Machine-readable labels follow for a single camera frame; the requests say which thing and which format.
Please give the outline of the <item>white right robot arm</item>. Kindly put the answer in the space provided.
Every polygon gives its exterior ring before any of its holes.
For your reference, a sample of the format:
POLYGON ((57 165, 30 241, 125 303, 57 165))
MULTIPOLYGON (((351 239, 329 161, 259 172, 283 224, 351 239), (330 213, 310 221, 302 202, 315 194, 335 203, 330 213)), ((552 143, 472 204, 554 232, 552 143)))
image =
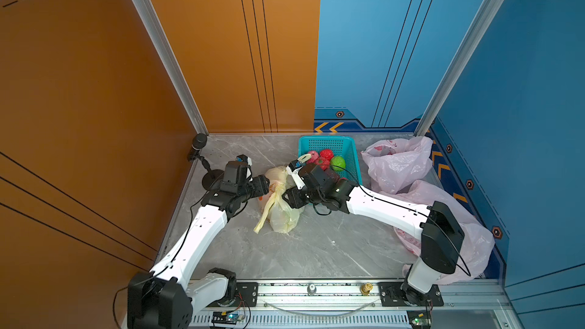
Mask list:
POLYGON ((375 193, 346 179, 335 184, 304 181, 291 187, 283 199, 294 208, 321 204, 332 212, 365 216, 391 225, 420 241, 420 255, 402 284, 403 292, 430 292, 437 281, 455 273, 464 262, 461 257, 465 233, 448 205, 408 203, 375 193))

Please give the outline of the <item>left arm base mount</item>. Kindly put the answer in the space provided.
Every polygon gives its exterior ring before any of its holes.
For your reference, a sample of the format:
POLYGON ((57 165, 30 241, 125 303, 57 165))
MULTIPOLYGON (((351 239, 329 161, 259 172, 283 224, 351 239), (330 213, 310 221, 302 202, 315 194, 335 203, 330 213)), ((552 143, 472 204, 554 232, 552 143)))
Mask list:
POLYGON ((258 282, 242 282, 238 281, 236 283, 236 294, 233 299, 227 300, 224 299, 212 302, 208 305, 208 308, 219 308, 219 307, 228 307, 234 308, 239 307, 242 303, 242 299, 247 307, 254 308, 257 306, 257 299, 258 299, 258 282))

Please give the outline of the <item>yellow knotted plastic bag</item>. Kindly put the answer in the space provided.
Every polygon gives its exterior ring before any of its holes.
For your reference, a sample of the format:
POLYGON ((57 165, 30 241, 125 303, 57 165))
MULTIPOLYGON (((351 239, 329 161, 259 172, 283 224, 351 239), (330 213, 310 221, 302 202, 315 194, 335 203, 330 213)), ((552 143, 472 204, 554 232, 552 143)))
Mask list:
POLYGON ((297 226, 304 208, 294 209, 283 198, 289 188, 296 188, 294 177, 289 174, 289 170, 289 166, 278 166, 264 174, 270 182, 269 191, 258 198, 262 215, 254 227, 256 234, 266 222, 274 232, 281 234, 288 234, 297 226))

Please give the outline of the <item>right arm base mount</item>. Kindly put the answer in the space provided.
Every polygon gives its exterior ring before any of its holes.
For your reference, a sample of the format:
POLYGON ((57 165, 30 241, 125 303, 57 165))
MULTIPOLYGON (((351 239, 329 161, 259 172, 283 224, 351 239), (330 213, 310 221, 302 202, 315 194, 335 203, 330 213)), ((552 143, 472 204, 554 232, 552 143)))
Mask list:
POLYGON ((428 293, 418 292, 405 281, 382 281, 378 283, 379 297, 383 307, 442 307, 443 296, 439 286, 432 285, 428 293))

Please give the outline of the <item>red ball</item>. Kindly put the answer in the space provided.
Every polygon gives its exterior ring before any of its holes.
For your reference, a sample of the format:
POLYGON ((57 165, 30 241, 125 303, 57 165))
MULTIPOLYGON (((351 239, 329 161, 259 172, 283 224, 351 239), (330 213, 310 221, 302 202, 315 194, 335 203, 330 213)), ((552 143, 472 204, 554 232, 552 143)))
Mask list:
POLYGON ((319 156, 324 160, 330 161, 332 158, 334 158, 335 154, 331 149, 323 149, 319 153, 319 156))

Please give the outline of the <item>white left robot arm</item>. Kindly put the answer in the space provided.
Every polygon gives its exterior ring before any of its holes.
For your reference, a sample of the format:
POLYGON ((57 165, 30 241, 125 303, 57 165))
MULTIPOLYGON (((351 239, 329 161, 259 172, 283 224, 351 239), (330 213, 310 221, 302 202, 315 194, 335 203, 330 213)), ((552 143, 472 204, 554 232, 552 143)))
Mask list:
POLYGON ((204 253, 228 222, 251 199, 265 195, 270 181, 253 176, 251 159, 239 155, 225 166, 219 184, 202 197, 199 208, 176 245, 147 273, 127 286, 127 314, 122 328, 187 328, 193 316, 214 302, 231 302, 236 275, 214 268, 192 282, 204 253))

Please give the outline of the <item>pink plastic bag with hearts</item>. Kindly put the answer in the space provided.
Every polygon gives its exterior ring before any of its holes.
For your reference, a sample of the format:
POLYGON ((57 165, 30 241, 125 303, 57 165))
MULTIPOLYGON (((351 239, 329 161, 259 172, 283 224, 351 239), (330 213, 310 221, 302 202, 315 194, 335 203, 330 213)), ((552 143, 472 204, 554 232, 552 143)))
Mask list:
POLYGON ((465 282, 478 278, 483 274, 495 246, 495 239, 478 219, 468 212, 453 196, 437 186, 418 180, 411 185, 408 192, 398 193, 394 198, 428 206, 436 201, 442 202, 448 205, 458 224, 463 229, 465 238, 461 249, 461 256, 463 257, 458 260, 460 267, 456 269, 454 274, 442 275, 437 280, 438 285, 465 282))

